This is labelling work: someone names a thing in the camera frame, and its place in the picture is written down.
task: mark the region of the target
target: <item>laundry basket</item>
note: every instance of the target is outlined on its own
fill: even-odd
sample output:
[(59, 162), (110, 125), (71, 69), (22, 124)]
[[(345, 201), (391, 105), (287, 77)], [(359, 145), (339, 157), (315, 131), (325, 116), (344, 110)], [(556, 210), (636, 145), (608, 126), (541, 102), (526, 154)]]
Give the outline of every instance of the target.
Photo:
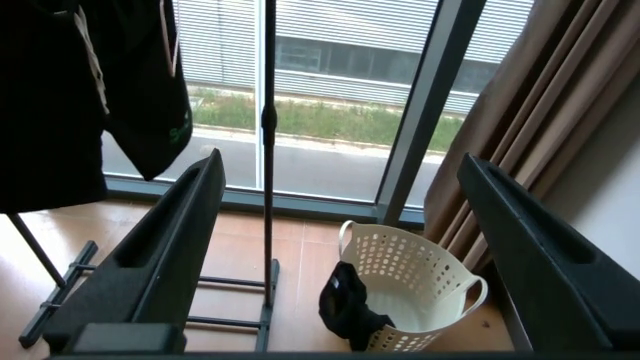
[[(351, 241), (344, 247), (349, 226)], [(487, 297), (483, 278), (418, 235), (347, 221), (339, 240), (340, 259), (353, 264), (367, 286), (367, 305), (377, 314), (389, 315), (395, 324), (371, 335), (367, 351), (422, 350)], [(477, 282), (482, 284), (480, 296), (464, 310), (467, 290)]]

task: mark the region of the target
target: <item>corrugated metal siding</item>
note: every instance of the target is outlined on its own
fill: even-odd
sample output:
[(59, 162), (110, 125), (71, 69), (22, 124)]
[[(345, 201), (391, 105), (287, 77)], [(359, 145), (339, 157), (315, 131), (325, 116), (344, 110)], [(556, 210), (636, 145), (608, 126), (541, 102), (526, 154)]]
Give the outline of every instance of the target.
[[(499, 63), (520, 34), (533, 0), (488, 0), (465, 54)], [(420, 53), (437, 0), (279, 0), (277, 34)], [(180, 0), (188, 81), (253, 88), (253, 0)], [(278, 71), (276, 91), (402, 106), (409, 87)], [(445, 111), (467, 113), (475, 95), (452, 92)]]

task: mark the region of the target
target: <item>building facade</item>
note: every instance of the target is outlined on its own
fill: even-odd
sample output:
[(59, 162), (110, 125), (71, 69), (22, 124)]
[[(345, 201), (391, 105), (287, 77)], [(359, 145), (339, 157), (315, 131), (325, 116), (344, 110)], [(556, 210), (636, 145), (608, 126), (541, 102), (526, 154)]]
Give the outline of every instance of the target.
[[(445, 112), (466, 114), (525, 25), (533, 0), (487, 0)], [(251, 90), (256, 2), (174, 5), (188, 82)], [(404, 106), (437, 0), (278, 0), (276, 92)]]

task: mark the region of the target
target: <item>wooden floor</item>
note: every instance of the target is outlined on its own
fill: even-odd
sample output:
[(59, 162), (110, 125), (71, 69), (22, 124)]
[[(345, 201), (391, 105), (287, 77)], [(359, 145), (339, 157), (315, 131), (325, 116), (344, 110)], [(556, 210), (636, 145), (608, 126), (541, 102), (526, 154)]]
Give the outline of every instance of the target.
[[(99, 263), (148, 211), (146, 204), (103, 202), (22, 214), (22, 218), (59, 271), (89, 239), (100, 250)], [(338, 261), (340, 224), (278, 219), (274, 223), (274, 256), (281, 273), (272, 324), (270, 351), (348, 351), (342, 339), (330, 333), (318, 316), (318, 295)], [(224, 213), (218, 216), (203, 275), (260, 280), (262, 219)], [(0, 215), (0, 358), (41, 359), (48, 355), (40, 340), (24, 350), (18, 336), (49, 295), (53, 282), (6, 216)], [(201, 287), (192, 315), (257, 320), (259, 293)], [(221, 332), (189, 326), (187, 350), (252, 351), (255, 334)], [(490, 303), (456, 324), (429, 351), (511, 350), (499, 311)]]

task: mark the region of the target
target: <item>curtain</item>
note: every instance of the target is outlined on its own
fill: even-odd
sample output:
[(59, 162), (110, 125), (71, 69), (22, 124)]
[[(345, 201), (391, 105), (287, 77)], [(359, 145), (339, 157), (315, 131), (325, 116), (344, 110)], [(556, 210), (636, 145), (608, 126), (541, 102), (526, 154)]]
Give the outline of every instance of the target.
[(469, 269), (490, 260), (456, 179), (462, 156), (497, 164), (543, 197), (638, 74), (638, 19), (640, 1), (536, 1), (427, 192), (426, 238)]

